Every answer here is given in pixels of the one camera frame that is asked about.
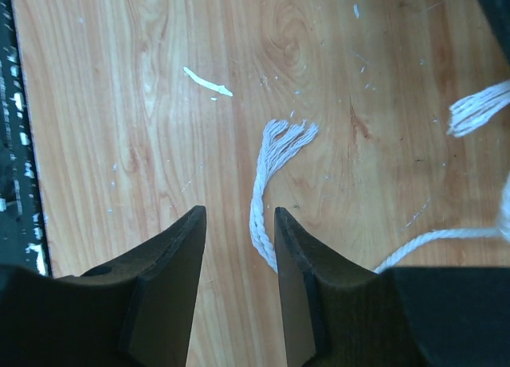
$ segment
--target frayed rope end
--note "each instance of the frayed rope end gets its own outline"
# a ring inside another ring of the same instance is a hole
[[[276,272],[278,272],[277,257],[273,243],[265,232],[262,197],[269,179],[319,132],[314,123],[307,130],[305,127],[306,120],[301,125],[289,125],[286,120],[271,120],[262,134],[262,146],[258,155],[257,175],[253,183],[253,198],[249,211],[249,234],[255,249]]]

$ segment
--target black mat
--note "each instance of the black mat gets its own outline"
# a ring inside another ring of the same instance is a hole
[[[11,0],[0,0],[0,264],[51,275]]]

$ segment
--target white paint fleck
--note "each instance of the white paint fleck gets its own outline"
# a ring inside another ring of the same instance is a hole
[[[36,265],[37,265],[37,270],[39,271],[39,274],[40,275],[48,275],[48,273],[46,271],[46,266],[45,266],[45,259],[44,259],[43,253],[42,253],[42,246],[36,245],[36,244],[29,244],[29,246],[26,247],[25,252],[27,254],[30,252],[36,252],[37,253]]]
[[[197,74],[192,72],[190,69],[188,69],[188,67],[183,67],[182,69],[184,70],[184,72],[187,75],[190,76],[190,78],[195,83],[200,84],[201,86],[203,86],[205,88],[208,88],[208,89],[210,89],[212,91],[219,92],[222,95],[233,96],[233,93],[231,91],[229,91],[224,85],[222,85],[222,84],[214,84],[214,83],[209,82],[208,80],[204,80],[200,76],[198,76]]]
[[[19,111],[23,111],[23,96],[20,92],[14,94],[14,104]]]
[[[10,63],[17,63],[18,62],[18,54],[16,52],[13,52],[7,56],[7,60]]]
[[[355,51],[352,51],[352,50],[349,50],[349,53],[351,53],[352,55],[354,55],[356,58],[359,58],[361,59],[363,62],[365,62],[366,64],[370,64],[369,61],[367,61],[365,58],[363,58],[361,55],[359,55],[357,52]]]
[[[427,209],[427,206],[429,206],[429,203],[430,203],[430,198],[427,200],[427,202],[422,206],[422,208],[416,213],[413,215],[413,219],[411,221],[409,221],[406,226],[404,226],[402,229],[400,230],[404,230],[405,228],[409,228],[417,219],[418,217],[420,217],[422,215],[423,212],[425,212],[425,209]]]
[[[32,171],[32,164],[25,162],[25,176],[28,178],[35,178],[35,174]]]
[[[19,138],[24,146],[28,146],[30,144],[29,136],[25,132],[20,132]]]
[[[36,227],[33,229],[33,234],[35,234],[35,238],[38,240],[42,240],[42,229],[39,227]]]

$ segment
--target wood grain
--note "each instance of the wood grain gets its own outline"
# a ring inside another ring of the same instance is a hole
[[[321,127],[269,184],[270,236],[281,205],[372,268],[420,233],[496,215],[508,115],[445,133],[451,103],[510,77],[476,0],[14,1],[55,275],[208,209],[190,366],[285,364],[277,277],[248,229],[270,119]],[[402,263],[509,256],[448,240]]]

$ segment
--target white rope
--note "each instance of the white rope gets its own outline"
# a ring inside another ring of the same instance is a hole
[[[382,264],[377,266],[374,271],[376,273],[381,273],[387,268],[396,265],[411,252],[414,252],[416,249],[434,240],[452,238],[473,239],[481,237],[503,237],[507,242],[510,242],[510,174],[508,175],[503,193],[501,194],[500,215],[498,216],[495,227],[444,229],[421,234],[394,251],[393,254],[386,258]]]
[[[466,96],[449,108],[452,113],[449,135],[459,138],[475,131],[508,104],[510,104],[510,80]]]
[[[448,133],[461,137],[486,124],[499,110],[510,104],[510,80],[486,88],[482,92],[467,96],[456,102],[450,111],[452,119]],[[380,273],[396,265],[402,258],[419,247],[434,240],[473,239],[481,237],[503,237],[510,242],[510,174],[503,188],[500,214],[493,228],[444,229],[421,234],[397,249],[376,269]]]
[[[253,198],[249,211],[249,234],[253,246],[266,262],[277,272],[277,258],[273,243],[264,226],[264,189],[269,179],[297,152],[311,142],[319,128],[315,124],[305,130],[306,120],[301,125],[290,125],[286,120],[271,120],[262,134],[262,146],[257,160],[257,175],[253,184]]]

